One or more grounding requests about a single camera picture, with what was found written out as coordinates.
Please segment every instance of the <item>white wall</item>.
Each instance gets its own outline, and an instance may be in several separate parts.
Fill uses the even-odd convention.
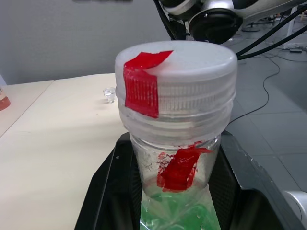
[[[121,50],[169,39],[152,0],[120,2],[0,0],[0,73],[8,84],[110,73]]]

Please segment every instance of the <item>gray floor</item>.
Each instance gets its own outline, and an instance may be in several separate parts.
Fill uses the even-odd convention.
[[[293,30],[306,24],[307,19],[304,22],[297,20]],[[239,51],[268,30],[269,26],[266,26],[256,33],[239,32],[226,45]],[[274,34],[258,49],[284,38],[286,30]],[[307,33],[289,43],[307,46]],[[268,171],[281,190],[307,192],[307,53],[293,54],[280,49],[268,53],[267,56],[278,54],[301,62],[273,57],[272,60],[280,66],[280,73],[265,83],[270,95],[269,103],[233,122],[227,130]],[[262,83],[267,76],[276,73],[278,67],[264,56],[258,57],[239,61],[232,119],[260,107],[267,100]]]

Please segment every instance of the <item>black holder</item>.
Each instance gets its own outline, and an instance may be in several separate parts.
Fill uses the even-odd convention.
[[[209,190],[221,230],[304,230],[267,172],[228,132]],[[139,230],[142,185],[126,133],[94,174],[75,230]]]

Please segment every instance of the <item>green liquid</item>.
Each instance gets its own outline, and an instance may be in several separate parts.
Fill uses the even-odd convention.
[[[142,202],[140,230],[219,230],[213,206],[198,202],[186,207],[180,193],[159,193]]]

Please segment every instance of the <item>red tape on lid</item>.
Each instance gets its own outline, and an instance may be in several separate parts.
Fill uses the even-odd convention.
[[[161,153],[158,157],[160,167],[157,176],[157,186],[164,192],[181,192],[193,184],[198,158],[203,153],[211,153],[207,148],[197,148],[194,145],[179,149],[173,156]]]
[[[157,76],[147,73],[144,69],[160,65],[172,52],[141,52],[136,58],[125,63],[123,75],[127,108],[153,118],[159,117]]]

